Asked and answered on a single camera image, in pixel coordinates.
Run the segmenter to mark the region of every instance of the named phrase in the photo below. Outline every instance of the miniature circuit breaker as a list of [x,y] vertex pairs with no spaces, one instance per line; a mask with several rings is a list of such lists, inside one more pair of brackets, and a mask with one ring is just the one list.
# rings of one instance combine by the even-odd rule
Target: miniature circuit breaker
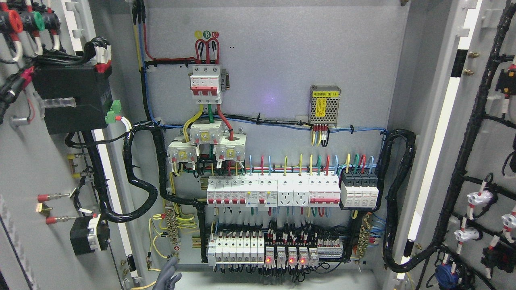
[[224,135],[221,121],[209,123],[207,120],[195,121],[190,127],[190,142],[193,145],[218,144]]
[[217,168],[222,166],[223,161],[243,163],[246,159],[246,134],[235,134],[233,141],[229,140],[229,134],[224,134],[220,143],[215,145],[214,153],[217,157]]
[[338,175],[297,173],[210,176],[206,191],[208,206],[224,207],[338,207],[340,195]]
[[178,136],[168,145],[168,158],[172,164],[172,171],[177,169],[178,163],[191,163],[195,169],[199,147],[186,142],[185,137]]
[[311,124],[337,124],[341,89],[337,86],[312,86],[310,88]]
[[192,66],[190,90],[197,104],[222,104],[222,68],[218,65]]

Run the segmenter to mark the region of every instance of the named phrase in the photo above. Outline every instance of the gray glove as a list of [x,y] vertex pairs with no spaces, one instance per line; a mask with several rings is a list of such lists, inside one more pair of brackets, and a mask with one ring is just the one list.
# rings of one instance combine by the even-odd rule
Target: gray glove
[[181,273],[174,275],[177,264],[178,259],[176,257],[171,258],[165,263],[152,290],[174,290],[175,283],[181,279]]

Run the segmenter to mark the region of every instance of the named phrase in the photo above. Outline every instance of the yellow warning label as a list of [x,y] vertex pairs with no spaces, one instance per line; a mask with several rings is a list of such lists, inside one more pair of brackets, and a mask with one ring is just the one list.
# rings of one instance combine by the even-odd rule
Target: yellow warning label
[[326,98],[315,99],[315,116],[324,117],[326,116]]

